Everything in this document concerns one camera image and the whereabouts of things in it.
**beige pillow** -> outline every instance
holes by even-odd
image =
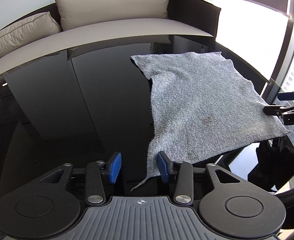
[[[167,18],[169,0],[55,0],[64,31],[114,20]]]
[[[28,43],[61,32],[49,12],[38,13],[0,31],[0,58]]]

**gray ribbed plate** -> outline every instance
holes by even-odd
[[[167,197],[113,197],[102,207],[88,208],[82,220],[54,240],[225,240],[208,230],[191,208]]]

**glossy black tabletop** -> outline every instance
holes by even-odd
[[[146,176],[154,136],[152,84],[132,55],[221,51],[260,94],[266,83],[254,68],[210,37],[150,36],[85,44],[41,57],[0,76],[0,197],[63,164],[85,167],[122,153],[124,194],[155,195]],[[247,179],[257,165],[252,144],[220,161]]]

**silver screw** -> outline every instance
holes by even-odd
[[[89,196],[87,198],[87,200],[90,202],[90,203],[100,203],[102,202],[104,199],[102,196],[99,196],[99,195],[92,195],[92,196]]]
[[[176,201],[179,203],[188,203],[191,201],[191,197],[187,195],[179,195],[176,197]]]

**cloth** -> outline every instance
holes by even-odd
[[[221,52],[137,55],[131,60],[153,82],[155,136],[148,148],[146,179],[159,175],[159,151],[173,161],[197,163],[289,133],[277,117],[264,114],[267,103]]]

